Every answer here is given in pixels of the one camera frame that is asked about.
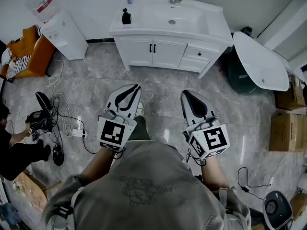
person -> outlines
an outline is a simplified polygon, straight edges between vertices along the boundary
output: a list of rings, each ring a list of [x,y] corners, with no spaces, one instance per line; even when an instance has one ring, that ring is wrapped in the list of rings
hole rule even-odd
[[[229,188],[218,160],[201,167],[202,183],[175,148],[150,139],[141,102],[137,115],[122,157],[112,165],[114,153],[101,148],[70,176],[46,204],[44,229],[65,229],[70,216],[68,229],[76,230],[251,229],[249,208]]]
[[[51,148],[49,145],[44,147],[43,140],[38,140],[36,144],[19,143],[30,136],[30,124],[25,124],[23,132],[11,135],[5,130],[9,114],[9,109],[0,103],[0,175],[12,181],[32,162],[47,161]]]

person's leg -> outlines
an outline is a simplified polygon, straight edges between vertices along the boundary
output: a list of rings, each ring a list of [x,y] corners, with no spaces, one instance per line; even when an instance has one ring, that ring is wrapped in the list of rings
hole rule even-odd
[[[136,121],[136,127],[128,140],[150,140],[146,130],[145,118],[143,116],[137,116],[134,120]]]
[[[6,169],[3,176],[12,181],[32,162],[44,160],[47,156],[47,151],[41,142],[37,144],[16,143],[9,149],[8,165],[10,167]]]

sink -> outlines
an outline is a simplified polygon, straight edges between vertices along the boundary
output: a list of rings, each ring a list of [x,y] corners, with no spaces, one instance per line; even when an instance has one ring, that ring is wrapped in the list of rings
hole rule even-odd
[[[209,33],[205,10],[196,7],[170,3],[148,4],[141,9],[139,15],[140,23],[143,23],[144,27],[197,34]]]
[[[122,10],[128,9],[132,23],[123,25]],[[233,45],[223,8],[194,0],[171,4],[169,0],[123,0],[111,24],[111,35],[153,34],[180,36]]]

gray shirt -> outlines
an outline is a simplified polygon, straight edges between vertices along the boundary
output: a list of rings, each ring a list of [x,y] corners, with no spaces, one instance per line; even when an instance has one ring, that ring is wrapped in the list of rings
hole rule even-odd
[[[69,177],[45,207],[45,226],[81,186],[73,212],[77,230],[251,229],[249,209],[231,189],[226,213],[177,150],[157,141],[127,142],[122,160],[90,184],[81,175]]]

door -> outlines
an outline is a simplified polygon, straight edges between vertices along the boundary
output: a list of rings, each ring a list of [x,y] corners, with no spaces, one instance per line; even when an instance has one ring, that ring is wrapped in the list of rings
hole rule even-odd
[[[187,44],[153,41],[153,67],[177,69]]]
[[[153,62],[152,39],[121,38],[122,54],[127,65],[151,66]]]

